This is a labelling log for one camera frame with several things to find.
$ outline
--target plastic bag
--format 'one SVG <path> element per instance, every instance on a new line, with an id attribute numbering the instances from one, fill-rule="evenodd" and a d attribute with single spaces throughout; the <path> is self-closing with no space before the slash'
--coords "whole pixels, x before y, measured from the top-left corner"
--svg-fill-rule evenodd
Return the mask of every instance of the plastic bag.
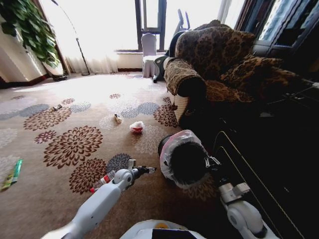
<path id="1" fill-rule="evenodd" d="M 173 170 L 171 168 L 171 157 L 172 157 L 173 151 L 176 149 L 176 147 L 188 142 L 195 142 L 196 144 L 200 145 L 203 152 L 208 156 L 208 153 L 206 152 L 204 147 L 201 145 L 201 141 L 199 140 L 199 138 L 192 131 L 187 129 L 172 135 L 163 146 L 162 151 L 160 153 L 160 157 L 159 157 L 160 169 L 164 177 L 170 180 L 173 180 L 178 187 L 183 189 L 188 189 L 194 186 L 195 184 L 200 184 L 202 182 L 202 180 L 199 180 L 198 182 L 192 183 L 192 184 L 182 183 L 181 181 L 176 179 L 176 177 L 174 176 Z"/>
<path id="2" fill-rule="evenodd" d="M 132 133 L 142 133 L 144 126 L 145 125 L 143 124 L 142 121 L 134 122 L 133 124 L 130 125 L 130 131 Z"/>

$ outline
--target window frame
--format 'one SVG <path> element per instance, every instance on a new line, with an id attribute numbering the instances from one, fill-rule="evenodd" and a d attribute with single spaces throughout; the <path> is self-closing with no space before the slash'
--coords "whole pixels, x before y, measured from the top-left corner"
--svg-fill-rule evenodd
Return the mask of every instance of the window frame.
<path id="1" fill-rule="evenodd" d="M 137 37 L 138 37 L 138 49 L 129 50 L 129 49 L 119 49 L 115 50 L 115 52 L 143 52 L 142 41 L 141 38 L 143 34 L 151 33 L 159 35 L 159 49 L 156 52 L 165 52 L 164 50 L 164 39 L 165 39 L 165 24 L 166 24 L 166 0 L 159 0 L 159 27 L 158 28 L 148 28 L 146 30 L 142 30 L 142 22 L 141 22 L 141 0 L 135 0 L 135 14 L 136 14 L 136 27 L 137 27 Z"/>

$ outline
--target white chair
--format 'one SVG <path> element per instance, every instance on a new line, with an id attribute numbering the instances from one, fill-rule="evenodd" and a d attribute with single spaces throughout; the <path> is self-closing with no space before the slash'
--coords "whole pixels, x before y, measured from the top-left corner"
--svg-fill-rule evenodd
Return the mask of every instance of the white chair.
<path id="1" fill-rule="evenodd" d="M 155 65 L 156 55 L 156 37 L 150 33 L 142 36 L 143 48 L 143 77 L 153 77 L 158 74 L 158 68 Z"/>

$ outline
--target bottle label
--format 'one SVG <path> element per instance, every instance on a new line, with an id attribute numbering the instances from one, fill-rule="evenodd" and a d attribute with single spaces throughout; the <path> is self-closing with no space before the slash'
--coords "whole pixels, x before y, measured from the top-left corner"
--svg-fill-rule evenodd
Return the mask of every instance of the bottle label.
<path id="1" fill-rule="evenodd" d="M 105 175 L 103 178 L 101 178 L 101 181 L 105 184 L 105 183 L 109 183 L 110 182 L 110 178 L 108 175 Z"/>

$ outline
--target houseplant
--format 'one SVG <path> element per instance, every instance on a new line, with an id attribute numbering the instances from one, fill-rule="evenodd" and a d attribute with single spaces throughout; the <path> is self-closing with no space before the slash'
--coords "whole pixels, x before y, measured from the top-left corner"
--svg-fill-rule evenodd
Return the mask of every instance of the houseplant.
<path id="1" fill-rule="evenodd" d="M 5 19 L 1 23 L 5 34 L 16 37 L 19 33 L 24 48 L 30 47 L 44 65 L 60 65 L 55 36 L 31 0 L 0 0 L 0 15 Z"/>

